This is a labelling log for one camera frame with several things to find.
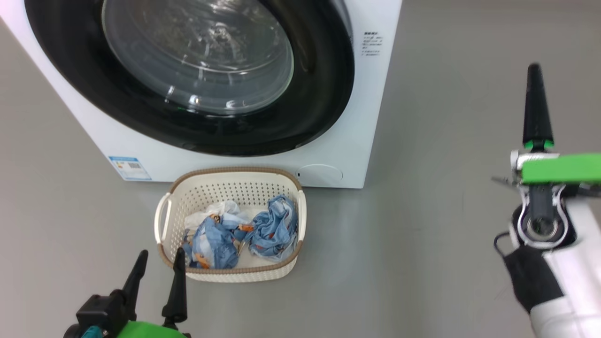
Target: glass door window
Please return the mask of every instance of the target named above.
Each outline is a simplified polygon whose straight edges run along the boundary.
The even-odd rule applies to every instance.
[[[257,0],[105,0],[102,28],[133,76],[190,112],[264,108],[294,72],[286,33]]]

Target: laundry basket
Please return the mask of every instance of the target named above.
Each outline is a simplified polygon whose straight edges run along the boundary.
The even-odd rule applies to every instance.
[[[154,215],[154,237],[161,258],[173,267],[175,253],[182,244],[186,216],[205,211],[208,205],[226,200],[235,201],[240,210],[254,216],[266,211],[267,202],[281,194],[294,201],[298,213],[297,244],[290,257],[283,262],[273,263],[251,257],[247,247],[242,250],[243,254],[234,269],[186,268],[186,275],[196,280],[219,283],[282,278],[292,270],[302,248],[307,226],[307,200],[294,176],[279,169],[216,168],[193,171],[176,180],[160,200]]]

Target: white washing machine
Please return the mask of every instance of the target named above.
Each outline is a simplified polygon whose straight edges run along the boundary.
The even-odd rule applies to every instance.
[[[2,0],[126,180],[265,166],[362,188],[401,0]]]

